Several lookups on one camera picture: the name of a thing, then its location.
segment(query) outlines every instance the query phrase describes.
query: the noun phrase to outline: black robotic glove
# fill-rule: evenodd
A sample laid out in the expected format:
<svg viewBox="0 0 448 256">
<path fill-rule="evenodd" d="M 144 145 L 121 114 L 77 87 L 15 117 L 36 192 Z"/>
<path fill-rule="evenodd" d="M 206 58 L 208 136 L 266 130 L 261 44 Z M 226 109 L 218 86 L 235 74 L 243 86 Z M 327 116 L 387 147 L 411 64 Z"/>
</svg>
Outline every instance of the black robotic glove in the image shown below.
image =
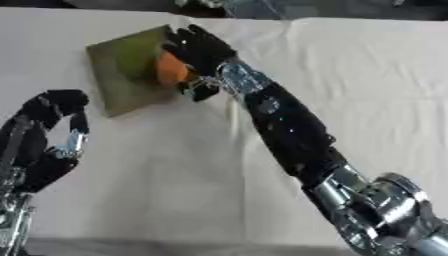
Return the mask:
<svg viewBox="0 0 448 256">
<path fill-rule="evenodd" d="M 227 43 L 197 25 L 168 32 L 163 48 L 201 76 L 214 77 L 217 68 L 237 56 Z"/>
<path fill-rule="evenodd" d="M 84 107 L 87 96 L 80 90 L 52 90 L 27 101 L 0 130 L 0 171 L 3 178 L 11 168 L 25 171 L 25 179 L 14 192 L 37 193 L 78 164 L 77 151 L 89 133 Z M 70 116 L 70 145 L 48 146 L 47 132 Z"/>
</svg>

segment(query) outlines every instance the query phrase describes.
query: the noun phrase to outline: robotic arm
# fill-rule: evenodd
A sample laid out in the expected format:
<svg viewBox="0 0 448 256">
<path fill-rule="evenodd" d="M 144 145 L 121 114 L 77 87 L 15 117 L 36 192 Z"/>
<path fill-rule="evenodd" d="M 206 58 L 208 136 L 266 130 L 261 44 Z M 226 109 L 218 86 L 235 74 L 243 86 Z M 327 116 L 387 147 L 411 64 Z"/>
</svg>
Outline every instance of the robotic arm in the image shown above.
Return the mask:
<svg viewBox="0 0 448 256">
<path fill-rule="evenodd" d="M 202 77 L 183 85 L 195 101 L 223 89 L 251 115 L 283 169 L 344 241 L 363 256 L 448 256 L 448 223 L 417 185 L 399 174 L 365 179 L 332 146 L 325 125 L 299 100 L 238 58 L 228 44 L 191 25 L 163 47 Z"/>
<path fill-rule="evenodd" d="M 0 130 L 0 255 L 27 256 L 30 200 L 78 163 L 89 128 L 87 96 L 78 90 L 47 91 L 27 101 Z M 47 147 L 46 133 L 70 116 L 67 143 Z"/>
</svg>

